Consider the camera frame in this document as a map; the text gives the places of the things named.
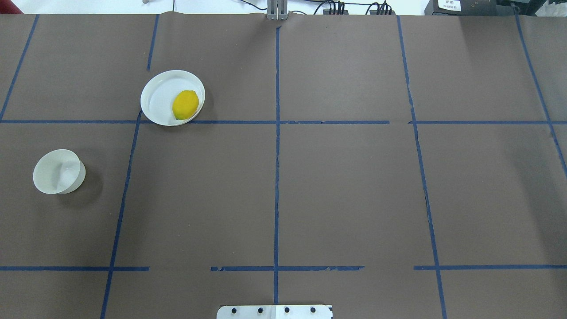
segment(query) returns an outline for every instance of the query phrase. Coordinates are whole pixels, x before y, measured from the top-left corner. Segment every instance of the bowl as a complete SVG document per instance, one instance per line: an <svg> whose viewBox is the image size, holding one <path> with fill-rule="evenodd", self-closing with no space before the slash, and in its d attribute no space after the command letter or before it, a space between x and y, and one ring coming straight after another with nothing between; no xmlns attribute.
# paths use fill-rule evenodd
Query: bowl
<svg viewBox="0 0 567 319"><path fill-rule="evenodd" d="M46 194L67 194L83 183L86 170L79 157L68 149L44 155L33 169L33 183Z"/></svg>
<svg viewBox="0 0 567 319"><path fill-rule="evenodd" d="M178 120L171 109L175 98L181 91L193 90L199 98L199 106L193 116ZM170 70L156 75L142 90L140 105L146 117L159 125L177 126L185 124L197 116L205 102L205 87L193 73L183 70Z"/></svg>

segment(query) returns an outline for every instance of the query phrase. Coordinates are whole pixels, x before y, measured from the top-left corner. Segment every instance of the lemon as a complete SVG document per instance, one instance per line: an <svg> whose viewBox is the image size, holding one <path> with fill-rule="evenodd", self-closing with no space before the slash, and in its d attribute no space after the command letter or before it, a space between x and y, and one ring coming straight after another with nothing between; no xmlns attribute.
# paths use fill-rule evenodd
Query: lemon
<svg viewBox="0 0 567 319"><path fill-rule="evenodd" d="M199 97L195 91L185 90L177 95L171 109L178 120L187 120L197 112Z"/></svg>

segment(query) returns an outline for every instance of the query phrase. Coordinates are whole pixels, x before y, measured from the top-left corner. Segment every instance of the sticker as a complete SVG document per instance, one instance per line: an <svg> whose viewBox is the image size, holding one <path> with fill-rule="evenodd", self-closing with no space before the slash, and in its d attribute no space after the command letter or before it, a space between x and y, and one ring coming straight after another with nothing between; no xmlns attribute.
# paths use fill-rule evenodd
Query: sticker
<svg viewBox="0 0 567 319"><path fill-rule="evenodd" d="M460 0L437 0L439 9L460 11Z"/></svg>

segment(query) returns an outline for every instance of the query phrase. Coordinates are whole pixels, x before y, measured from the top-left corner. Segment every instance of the dark red object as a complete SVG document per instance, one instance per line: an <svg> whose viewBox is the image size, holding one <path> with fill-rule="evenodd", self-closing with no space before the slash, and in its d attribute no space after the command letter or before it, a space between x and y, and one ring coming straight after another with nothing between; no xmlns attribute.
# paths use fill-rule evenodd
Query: dark red object
<svg viewBox="0 0 567 319"><path fill-rule="evenodd" d="M0 13L23 13L10 0L0 0Z"/></svg>

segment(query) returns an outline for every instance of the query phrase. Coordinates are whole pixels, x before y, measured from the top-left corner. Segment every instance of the gray metal bracket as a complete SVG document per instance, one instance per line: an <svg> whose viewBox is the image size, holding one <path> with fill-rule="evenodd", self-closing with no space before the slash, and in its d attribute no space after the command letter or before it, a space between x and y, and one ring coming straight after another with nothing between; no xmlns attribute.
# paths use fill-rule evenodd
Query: gray metal bracket
<svg viewBox="0 0 567 319"><path fill-rule="evenodd" d="M268 0L268 20L287 20L287 0Z"/></svg>

